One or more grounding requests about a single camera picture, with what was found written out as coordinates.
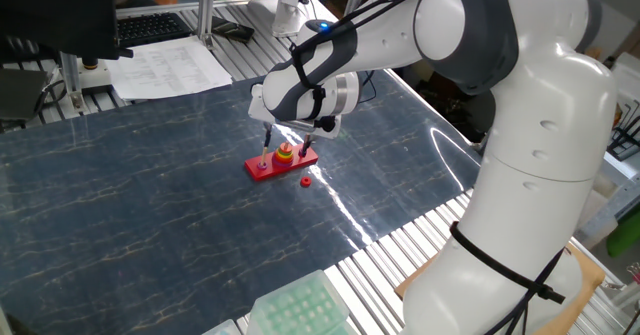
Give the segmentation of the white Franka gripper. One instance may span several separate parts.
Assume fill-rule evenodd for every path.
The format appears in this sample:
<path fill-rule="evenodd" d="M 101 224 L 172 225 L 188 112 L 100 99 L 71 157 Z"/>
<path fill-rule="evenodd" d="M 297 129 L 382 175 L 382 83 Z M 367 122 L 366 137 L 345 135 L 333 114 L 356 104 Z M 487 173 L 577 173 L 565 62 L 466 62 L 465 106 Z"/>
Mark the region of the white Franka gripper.
<path fill-rule="evenodd" d="M 281 125 L 307 133 L 304 137 L 302 147 L 299 150 L 300 157 L 307 155 L 308 149 L 313 143 L 313 135 L 328 139 L 336 138 L 342 125 L 341 112 L 344 110 L 344 82 L 336 81 L 334 84 L 329 83 L 327 90 L 331 91 L 328 98 L 334 98 L 336 100 L 335 109 L 339 109 L 336 114 L 328 115 L 325 120 L 317 118 L 314 120 L 280 121 L 277 120 L 264 105 L 263 85 L 260 83 L 253 84 L 251 87 L 252 100 L 248 114 L 251 118 L 263 122 L 265 129 L 263 150 L 268 150 L 269 148 L 273 125 Z"/>

